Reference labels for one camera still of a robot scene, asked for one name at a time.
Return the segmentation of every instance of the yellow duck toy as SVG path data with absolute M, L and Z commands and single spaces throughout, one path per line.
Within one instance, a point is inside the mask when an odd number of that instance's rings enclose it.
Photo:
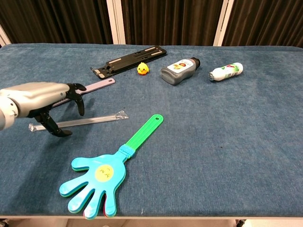
M 137 68 L 137 71 L 140 75 L 146 75 L 148 72 L 149 72 L 149 69 L 148 69 L 148 66 L 147 64 L 141 62 L 139 65 L 138 65 L 138 68 Z

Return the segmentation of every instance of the clear plastic stick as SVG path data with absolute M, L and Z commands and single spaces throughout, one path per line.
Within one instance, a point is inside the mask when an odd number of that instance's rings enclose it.
M 110 121 L 124 120 L 124 119 L 128 119 L 128 116 L 122 110 L 116 114 L 111 114 L 108 116 L 79 119 L 79 120 L 67 121 L 67 122 L 59 122 L 59 123 L 57 123 L 57 125 L 59 128 L 64 128 L 64 127 L 70 127 L 70 126 L 76 126 L 76 125 L 93 124 L 93 123 L 99 123 L 99 122 L 110 122 Z M 28 129 L 30 131 L 34 132 L 34 131 L 45 130 L 45 127 L 41 124 L 39 124 L 39 125 L 29 124 Z

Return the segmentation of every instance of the table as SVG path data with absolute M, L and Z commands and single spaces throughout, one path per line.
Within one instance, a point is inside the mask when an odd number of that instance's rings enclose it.
M 89 69 L 147 46 L 11 44 L 0 49 L 0 88 L 33 81 L 81 83 Z M 115 75 L 114 85 L 85 94 L 85 118 L 124 110 L 128 120 L 72 127 L 68 138 L 30 132 L 16 119 L 0 132 L 0 216 L 68 216 L 62 183 L 83 173 L 75 157 L 114 154 L 153 114 L 164 122 L 129 159 L 116 191 L 117 217 L 302 217 L 303 49 L 282 46 L 162 46 L 167 56 Z M 172 86 L 160 69 L 196 57 L 195 75 Z M 233 62 L 239 76 L 210 82 Z M 81 119 L 75 103 L 50 111 Z M 103 216 L 102 209 L 98 217 Z

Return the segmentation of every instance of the black bottle cap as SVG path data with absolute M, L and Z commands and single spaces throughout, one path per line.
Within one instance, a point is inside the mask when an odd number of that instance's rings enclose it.
M 194 58 L 194 57 L 190 58 L 190 59 L 192 59 L 192 60 L 195 61 L 195 63 L 196 63 L 196 69 L 199 68 L 199 66 L 200 66 L 200 60 L 198 58 Z

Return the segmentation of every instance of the yellow circle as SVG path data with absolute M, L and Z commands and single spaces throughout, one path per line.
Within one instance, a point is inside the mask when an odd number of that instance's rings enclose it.
M 96 169 L 95 178 L 100 182 L 109 181 L 114 175 L 114 169 L 110 165 L 102 165 Z

